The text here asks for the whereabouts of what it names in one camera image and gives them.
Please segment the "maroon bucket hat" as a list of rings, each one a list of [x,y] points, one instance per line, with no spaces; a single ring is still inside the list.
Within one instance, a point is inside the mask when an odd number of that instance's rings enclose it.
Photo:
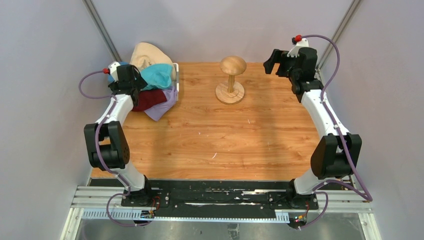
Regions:
[[[161,89],[143,90],[138,95],[138,103],[132,108],[132,112],[143,112],[151,107],[167,101]]]

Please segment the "turquoise bucket hat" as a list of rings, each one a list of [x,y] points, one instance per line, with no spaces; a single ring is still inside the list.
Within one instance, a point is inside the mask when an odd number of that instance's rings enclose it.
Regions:
[[[140,74],[146,82],[142,91],[168,89],[172,85],[173,66],[167,63],[157,63],[144,68]]]

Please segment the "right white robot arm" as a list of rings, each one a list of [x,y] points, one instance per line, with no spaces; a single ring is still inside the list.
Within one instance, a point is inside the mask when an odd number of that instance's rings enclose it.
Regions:
[[[286,190],[286,203],[294,209],[303,205],[317,186],[353,175],[352,167],[357,165],[362,147],[361,137],[343,126],[327,102],[324,85],[315,76],[317,60],[316,49],[300,47],[294,55],[274,49],[263,63],[266,74],[272,73],[275,64],[279,65],[275,74],[288,78],[293,94],[309,113],[320,137],[309,170],[292,179]]]

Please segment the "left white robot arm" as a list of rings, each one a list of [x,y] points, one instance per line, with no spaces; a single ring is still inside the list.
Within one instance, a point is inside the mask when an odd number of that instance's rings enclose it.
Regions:
[[[130,147],[123,123],[139,104],[139,93],[147,83],[139,70],[131,64],[114,61],[101,70],[111,78],[108,107],[95,122],[84,129],[88,160],[93,168],[108,172],[123,185],[123,206],[146,207],[153,202],[153,191],[148,178],[131,161]]]

